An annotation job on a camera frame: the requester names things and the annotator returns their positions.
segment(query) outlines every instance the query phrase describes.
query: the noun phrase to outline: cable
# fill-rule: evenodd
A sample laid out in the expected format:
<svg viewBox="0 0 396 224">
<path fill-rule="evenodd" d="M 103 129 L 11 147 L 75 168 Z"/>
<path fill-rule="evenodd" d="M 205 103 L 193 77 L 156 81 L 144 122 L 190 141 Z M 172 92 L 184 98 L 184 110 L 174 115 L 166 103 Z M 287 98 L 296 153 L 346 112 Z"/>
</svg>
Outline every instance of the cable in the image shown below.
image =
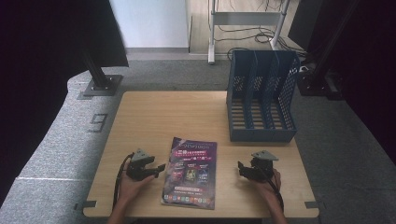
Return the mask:
<svg viewBox="0 0 396 224">
<path fill-rule="evenodd" d="M 218 25 L 219 29 L 222 32 L 239 32 L 239 31 L 248 31 L 248 30 L 258 30 L 260 27 L 252 27 L 252 28 L 246 28 L 246 29 L 239 29 L 239 30 L 224 30 Z"/>
<path fill-rule="evenodd" d="M 256 11 L 259 10 L 259 8 L 262 6 L 262 4 L 264 4 L 264 0 L 262 0 L 262 3 L 257 7 Z"/>
<path fill-rule="evenodd" d="M 266 3 L 266 5 L 265 5 L 265 10 L 264 11 L 267 11 L 267 9 L 268 9 L 268 5 L 270 4 L 270 0 L 267 0 L 267 3 Z"/>
<path fill-rule="evenodd" d="M 274 183 L 272 182 L 272 180 L 265 174 L 265 172 L 262 170 L 262 168 L 261 168 L 261 167 L 257 167 L 257 168 L 258 168 L 259 171 L 262 173 L 262 175 L 264 175 L 266 181 L 268 182 L 268 184 L 270 184 L 271 188 L 274 190 L 274 193 L 275 193 L 277 199 L 279 200 L 280 207 L 282 208 L 282 211 L 285 211 L 285 204 L 283 204 L 283 198 L 282 198 L 282 195 L 281 195 L 280 192 L 279 192 L 279 189 L 278 189 L 278 187 L 277 187 L 277 183 L 276 183 L 276 186 L 275 186 L 275 184 L 274 184 Z"/>
<path fill-rule="evenodd" d="M 233 7 L 233 4 L 231 3 L 231 0 L 230 0 L 230 6 L 231 6 L 231 8 L 233 9 L 233 11 L 235 11 L 235 8 Z"/>
<path fill-rule="evenodd" d="M 114 185 L 114 195 L 113 195 L 113 209 L 116 206 L 117 203 L 117 199 L 119 198 L 119 189 L 120 189 L 120 180 L 121 180 L 121 175 L 122 175 L 122 171 L 124 171 L 124 166 L 125 166 L 125 162 L 128 159 L 131 159 L 134 156 L 134 153 L 128 155 L 127 157 L 125 157 L 124 161 L 122 162 L 119 172 L 117 173 L 117 178 L 116 178 L 116 184 Z"/>
<path fill-rule="evenodd" d="M 301 50 L 301 49 L 296 49 L 296 48 L 293 48 L 293 47 L 290 47 L 290 46 L 288 46 L 288 44 L 286 43 L 286 41 L 283 39 L 283 37 L 279 37 L 279 39 L 278 39 L 278 43 L 279 43 L 279 45 L 280 45 L 280 47 L 282 48 L 282 49 L 285 49 L 285 50 L 294 50 L 294 51 L 296 51 L 296 53 L 297 53 L 297 55 L 299 56 L 299 57 L 306 57 L 306 52 L 304 51 L 304 50 Z"/>
<path fill-rule="evenodd" d="M 265 44 L 265 43 L 270 42 L 274 38 L 274 35 L 275 35 L 274 31 L 272 31 L 270 29 L 267 29 L 267 28 L 262 28 L 261 26 L 259 27 L 259 30 L 260 30 L 260 32 L 258 34 L 256 34 L 256 37 L 254 38 L 254 40 L 256 42 L 261 43 L 261 44 Z M 266 36 L 267 40 L 260 41 L 259 36 Z"/>
<path fill-rule="evenodd" d="M 224 41 L 224 40 L 244 40 L 244 39 L 250 39 L 253 37 L 256 37 L 257 35 L 251 35 L 251 36 L 246 36 L 246 37 L 241 37 L 241 38 L 223 38 L 223 39 L 216 39 L 216 41 L 220 42 L 220 41 Z"/>
<path fill-rule="evenodd" d="M 270 6 L 269 6 L 269 0 L 267 0 L 266 7 L 265 7 L 265 11 L 267 11 L 268 8 L 271 8 L 273 11 L 281 11 L 282 5 L 283 5 L 283 1 L 284 1 L 284 0 L 281 0 L 281 1 L 280 1 L 280 4 L 279 4 L 278 6 L 270 7 Z"/>
<path fill-rule="evenodd" d="M 230 52 L 231 52 L 232 50 L 235 50 L 235 49 L 250 50 L 250 49 L 245 49 L 245 48 L 232 48 L 232 49 L 229 49 L 229 50 L 227 51 L 227 58 L 228 58 L 228 60 L 231 60 L 231 58 L 230 58 Z"/>
</svg>

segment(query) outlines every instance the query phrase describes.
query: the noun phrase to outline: floor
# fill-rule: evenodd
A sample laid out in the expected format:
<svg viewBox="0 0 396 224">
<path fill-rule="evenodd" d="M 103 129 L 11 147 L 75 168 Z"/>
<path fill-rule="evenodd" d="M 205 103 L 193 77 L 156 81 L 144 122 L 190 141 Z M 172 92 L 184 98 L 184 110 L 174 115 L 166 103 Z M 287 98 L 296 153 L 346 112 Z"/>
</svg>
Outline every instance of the floor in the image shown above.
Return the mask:
<svg viewBox="0 0 396 224">
<path fill-rule="evenodd" d="M 90 74 L 85 72 L 69 80 L 64 106 L 16 178 L 0 210 L 0 223 L 105 223 L 105 218 L 84 217 L 82 206 L 122 94 L 227 88 L 228 60 L 209 65 L 205 59 L 177 50 L 151 53 L 155 60 L 142 60 L 148 58 L 148 52 L 135 52 L 128 55 L 130 68 L 104 68 L 107 75 L 123 75 L 112 97 L 79 100 Z M 290 218 L 289 222 L 395 223 L 396 168 L 347 103 L 303 97 L 296 89 L 291 111 L 298 128 L 297 146 L 320 215 Z M 106 115 L 106 124 L 98 133 L 90 132 L 100 128 L 100 124 L 92 122 L 95 115 Z M 265 219 L 262 223 L 271 222 Z"/>
</svg>

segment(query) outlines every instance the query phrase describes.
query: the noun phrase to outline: magazine cover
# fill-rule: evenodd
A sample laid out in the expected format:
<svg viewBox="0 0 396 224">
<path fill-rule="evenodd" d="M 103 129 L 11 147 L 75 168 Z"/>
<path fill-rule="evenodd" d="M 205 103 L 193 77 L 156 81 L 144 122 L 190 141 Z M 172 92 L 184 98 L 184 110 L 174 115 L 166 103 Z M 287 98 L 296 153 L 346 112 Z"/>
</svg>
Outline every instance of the magazine cover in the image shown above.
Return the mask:
<svg viewBox="0 0 396 224">
<path fill-rule="evenodd" d="M 215 209 L 217 146 L 216 142 L 174 138 L 163 204 Z"/>
</svg>

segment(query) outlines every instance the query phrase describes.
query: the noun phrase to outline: hand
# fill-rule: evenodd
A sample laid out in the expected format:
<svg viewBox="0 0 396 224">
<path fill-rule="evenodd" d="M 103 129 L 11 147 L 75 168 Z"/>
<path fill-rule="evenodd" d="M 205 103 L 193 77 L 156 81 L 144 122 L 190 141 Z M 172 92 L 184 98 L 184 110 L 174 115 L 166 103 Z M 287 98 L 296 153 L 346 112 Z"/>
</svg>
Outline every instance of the hand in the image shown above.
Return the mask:
<svg viewBox="0 0 396 224">
<path fill-rule="evenodd" d="M 145 187 L 151 180 L 154 179 L 154 175 L 150 175 L 141 181 L 132 180 L 126 174 L 126 168 L 128 164 L 125 164 L 121 174 L 120 180 L 120 193 L 117 200 L 116 206 L 111 213 L 107 224 L 120 224 L 125 216 L 126 209 L 131 201 L 137 196 L 139 191 Z"/>
<path fill-rule="evenodd" d="M 274 176 L 271 178 L 271 181 L 277 187 L 277 190 L 280 190 L 280 172 L 276 169 L 274 170 Z M 250 180 L 251 183 L 256 187 L 257 191 L 260 195 L 264 198 L 265 202 L 267 203 L 268 210 L 271 214 L 271 217 L 275 224 L 287 224 L 288 221 L 283 214 L 280 202 L 276 197 L 276 193 L 274 189 L 268 182 L 261 183 L 255 180 Z"/>
<path fill-rule="evenodd" d="M 125 200 L 127 203 L 130 203 L 134 200 L 139 191 L 155 177 L 154 175 L 150 175 L 141 181 L 132 180 L 132 178 L 126 174 L 125 170 L 127 167 L 128 164 L 125 164 L 124 171 L 122 171 L 121 174 L 119 200 Z"/>
<path fill-rule="evenodd" d="M 280 190 L 280 172 L 277 171 L 277 169 L 273 169 L 274 175 L 271 178 L 271 181 L 275 184 L 277 187 L 277 190 Z M 257 182 L 255 180 L 249 179 L 251 183 L 256 187 L 257 191 L 260 193 L 260 195 L 264 198 L 264 200 L 267 203 L 271 203 L 273 199 L 276 197 L 276 194 L 274 193 L 273 188 L 268 182 Z"/>
</svg>

